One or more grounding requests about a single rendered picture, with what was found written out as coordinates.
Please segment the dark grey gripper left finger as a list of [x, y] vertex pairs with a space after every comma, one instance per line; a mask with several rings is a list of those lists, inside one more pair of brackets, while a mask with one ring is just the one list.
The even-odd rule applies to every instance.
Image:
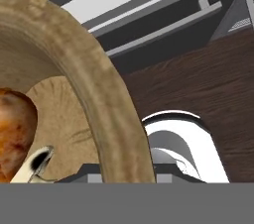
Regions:
[[99, 164], [84, 164], [77, 173], [60, 179], [60, 182], [101, 183], [102, 176]]

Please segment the tan wooden bowl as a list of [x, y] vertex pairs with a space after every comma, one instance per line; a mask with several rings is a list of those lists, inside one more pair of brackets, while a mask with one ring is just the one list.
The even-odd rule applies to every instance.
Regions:
[[0, 0], [0, 87], [27, 92], [63, 75], [87, 117], [104, 182], [155, 182], [125, 82], [97, 41], [49, 0]]

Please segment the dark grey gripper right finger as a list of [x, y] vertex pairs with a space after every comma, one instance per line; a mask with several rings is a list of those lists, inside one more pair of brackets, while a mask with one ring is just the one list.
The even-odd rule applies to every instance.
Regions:
[[188, 174], [184, 174], [176, 164], [155, 164], [154, 171], [155, 174], [172, 174], [188, 182], [202, 183], [202, 180]]

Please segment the dark grey cupboard front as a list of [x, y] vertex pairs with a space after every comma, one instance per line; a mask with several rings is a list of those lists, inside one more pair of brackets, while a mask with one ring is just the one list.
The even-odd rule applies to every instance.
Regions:
[[[208, 0], [210, 4], [218, 1], [222, 2], [222, 8], [216, 14], [148, 45], [109, 58], [120, 73], [126, 74], [205, 46], [213, 39], [235, 0]], [[198, 11], [198, 0], [132, 0], [85, 22], [84, 26], [107, 52]]]

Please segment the brown chicken drumstick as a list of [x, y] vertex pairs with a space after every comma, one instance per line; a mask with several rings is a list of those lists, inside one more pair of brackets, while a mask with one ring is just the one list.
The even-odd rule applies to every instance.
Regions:
[[38, 111], [25, 94], [0, 88], [0, 183], [10, 182], [30, 150]]

